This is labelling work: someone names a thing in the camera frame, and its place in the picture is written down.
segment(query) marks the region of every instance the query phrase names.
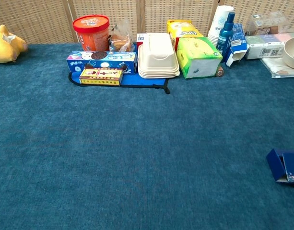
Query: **yellow package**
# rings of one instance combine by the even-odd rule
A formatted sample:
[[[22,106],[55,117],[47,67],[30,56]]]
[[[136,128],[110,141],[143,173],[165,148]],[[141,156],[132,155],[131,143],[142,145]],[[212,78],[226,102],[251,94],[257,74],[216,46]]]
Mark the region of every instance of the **yellow package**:
[[[191,20],[168,20],[167,33],[171,37],[171,42],[175,50],[177,50],[177,44],[181,37],[203,37],[193,26]]]

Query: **bottle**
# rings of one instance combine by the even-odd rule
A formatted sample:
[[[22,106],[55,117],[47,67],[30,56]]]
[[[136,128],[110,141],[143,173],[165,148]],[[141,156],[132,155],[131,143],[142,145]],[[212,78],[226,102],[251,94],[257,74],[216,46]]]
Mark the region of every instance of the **bottle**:
[[[223,29],[219,32],[218,42],[216,48],[219,53],[223,56],[223,61],[229,49],[228,43],[230,37],[233,35],[233,20],[235,17],[235,12],[230,12],[228,14],[227,21],[224,23]]]

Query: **yellow plush toy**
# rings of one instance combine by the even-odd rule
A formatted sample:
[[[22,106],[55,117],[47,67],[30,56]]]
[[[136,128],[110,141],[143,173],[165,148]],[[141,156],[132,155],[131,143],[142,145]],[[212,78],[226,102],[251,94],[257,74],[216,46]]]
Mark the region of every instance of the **yellow plush toy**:
[[[27,50],[27,43],[8,32],[5,25],[0,26],[0,63],[15,61],[20,52]]]

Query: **orange plastic container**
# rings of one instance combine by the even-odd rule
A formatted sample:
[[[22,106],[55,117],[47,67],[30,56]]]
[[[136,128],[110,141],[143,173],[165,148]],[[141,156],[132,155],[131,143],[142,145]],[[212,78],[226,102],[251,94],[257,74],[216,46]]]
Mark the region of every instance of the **orange plastic container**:
[[[73,22],[84,51],[109,51],[108,27],[109,18],[102,15],[84,16]]]

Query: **green tissue box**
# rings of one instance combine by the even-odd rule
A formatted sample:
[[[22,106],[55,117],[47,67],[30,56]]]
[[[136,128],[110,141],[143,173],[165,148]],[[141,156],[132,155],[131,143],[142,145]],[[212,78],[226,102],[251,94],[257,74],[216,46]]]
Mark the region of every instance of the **green tissue box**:
[[[180,38],[176,55],[186,79],[215,76],[223,59],[207,37]]]

